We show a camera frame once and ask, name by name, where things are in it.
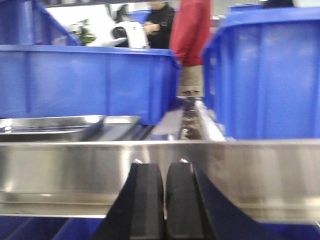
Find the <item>person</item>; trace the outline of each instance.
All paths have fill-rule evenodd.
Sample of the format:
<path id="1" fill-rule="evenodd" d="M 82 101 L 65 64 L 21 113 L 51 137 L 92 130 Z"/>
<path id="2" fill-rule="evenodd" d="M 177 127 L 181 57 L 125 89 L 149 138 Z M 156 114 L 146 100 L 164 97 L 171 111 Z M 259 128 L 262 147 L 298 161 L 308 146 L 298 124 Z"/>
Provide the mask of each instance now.
<path id="1" fill-rule="evenodd" d="M 267 0 L 263 3 L 263 9 L 294 7 L 293 0 Z"/>
<path id="2" fill-rule="evenodd" d="M 165 1 L 149 2 L 151 12 L 144 23 L 149 46 L 152 49 L 168 49 L 175 10 Z"/>
<path id="3" fill-rule="evenodd" d="M 210 37 L 211 0 L 181 0 L 173 20 L 169 48 L 182 65 L 179 96 L 204 93 L 203 48 Z"/>

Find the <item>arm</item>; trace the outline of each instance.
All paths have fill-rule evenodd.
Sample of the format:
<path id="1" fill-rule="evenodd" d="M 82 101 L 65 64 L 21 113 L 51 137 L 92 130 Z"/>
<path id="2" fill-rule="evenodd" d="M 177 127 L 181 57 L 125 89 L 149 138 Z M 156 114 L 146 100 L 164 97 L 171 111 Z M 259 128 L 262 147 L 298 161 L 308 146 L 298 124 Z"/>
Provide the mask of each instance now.
<path id="1" fill-rule="evenodd" d="M 172 28 L 172 23 L 174 21 L 174 16 L 175 10 L 173 8 L 169 8 L 166 12 L 166 15 L 163 16 L 163 18 L 158 24 L 158 31 L 170 32 Z"/>
<path id="2" fill-rule="evenodd" d="M 202 14 L 202 5 L 199 3 L 185 4 L 181 6 L 178 17 L 174 21 L 174 33 L 172 41 L 172 50 L 183 61 L 186 54 L 192 47 L 197 28 L 201 28 L 200 16 Z"/>
<path id="3" fill-rule="evenodd" d="M 174 20 L 175 10 L 169 8 L 163 18 L 158 24 L 147 21 L 144 23 L 144 29 L 146 34 L 152 34 L 153 32 L 170 32 L 172 28 L 172 23 Z"/>

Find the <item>stainless steel tray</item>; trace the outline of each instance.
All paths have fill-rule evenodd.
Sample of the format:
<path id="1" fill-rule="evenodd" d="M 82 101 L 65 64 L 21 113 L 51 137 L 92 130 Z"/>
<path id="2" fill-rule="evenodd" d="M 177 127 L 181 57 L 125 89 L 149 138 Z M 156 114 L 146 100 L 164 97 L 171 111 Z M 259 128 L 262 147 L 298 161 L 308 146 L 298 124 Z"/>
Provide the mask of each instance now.
<path id="1" fill-rule="evenodd" d="M 83 141 L 104 125 L 104 115 L 0 119 L 0 142 Z"/>
<path id="2" fill-rule="evenodd" d="M 138 126 L 140 116 L 106 116 L 103 128 L 88 141 L 124 141 L 131 140 L 135 127 Z"/>

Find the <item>blue plastic bin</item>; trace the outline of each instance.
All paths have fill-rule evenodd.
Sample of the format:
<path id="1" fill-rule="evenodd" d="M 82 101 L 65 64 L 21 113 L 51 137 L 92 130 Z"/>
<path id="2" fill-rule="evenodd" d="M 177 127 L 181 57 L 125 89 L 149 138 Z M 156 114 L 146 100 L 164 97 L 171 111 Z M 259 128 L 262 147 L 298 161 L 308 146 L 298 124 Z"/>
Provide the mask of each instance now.
<path id="1" fill-rule="evenodd" d="M 156 125 L 179 69 L 168 49 L 0 45 L 0 118 L 138 115 Z"/>
<path id="2" fill-rule="evenodd" d="M 67 218 L 0 216 L 0 239 L 49 240 L 66 221 Z"/>
<path id="3" fill-rule="evenodd" d="M 227 15 L 204 52 L 205 102 L 227 137 L 320 137 L 319 35 L 318 7 Z"/>
<path id="4" fill-rule="evenodd" d="M 37 0 L 0 1 L 0 44 L 78 46 Z"/>
<path id="5" fill-rule="evenodd" d="M 240 4 L 240 5 L 229 6 L 229 11 L 231 13 L 234 13 L 234 12 L 240 13 L 244 11 L 257 10 L 261 8 L 262 8 L 262 4 Z"/>
<path id="6" fill-rule="evenodd" d="M 288 240 L 320 239 L 320 227 L 316 224 L 265 223 L 264 226 Z"/>
<path id="7" fill-rule="evenodd" d="M 103 218 L 70 218 L 52 240 L 89 240 Z"/>
<path id="8" fill-rule="evenodd" d="M 140 24 L 143 24 L 146 22 L 147 16 L 150 12 L 151 10 L 137 10 L 129 12 L 129 15 Z"/>

